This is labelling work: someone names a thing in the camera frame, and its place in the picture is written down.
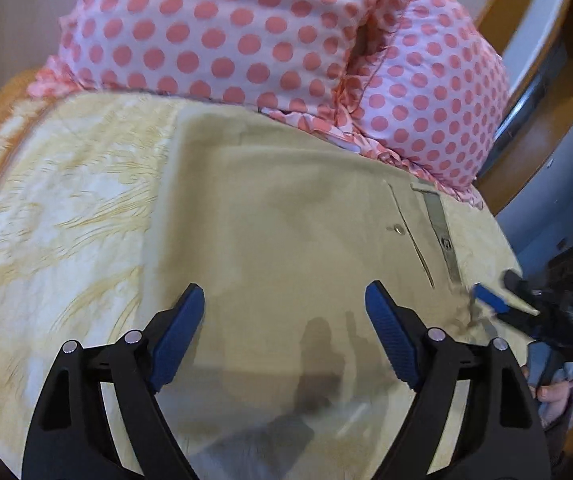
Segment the person's right hand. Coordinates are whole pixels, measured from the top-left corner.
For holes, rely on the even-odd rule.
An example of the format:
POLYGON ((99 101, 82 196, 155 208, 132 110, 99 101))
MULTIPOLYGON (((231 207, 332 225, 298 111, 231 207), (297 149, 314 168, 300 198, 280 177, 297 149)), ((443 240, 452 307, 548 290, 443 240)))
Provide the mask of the person's right hand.
POLYGON ((565 428, 573 426, 573 363, 566 363, 555 375, 555 381, 538 388, 529 387, 540 402, 538 414, 544 429, 558 422, 565 428))

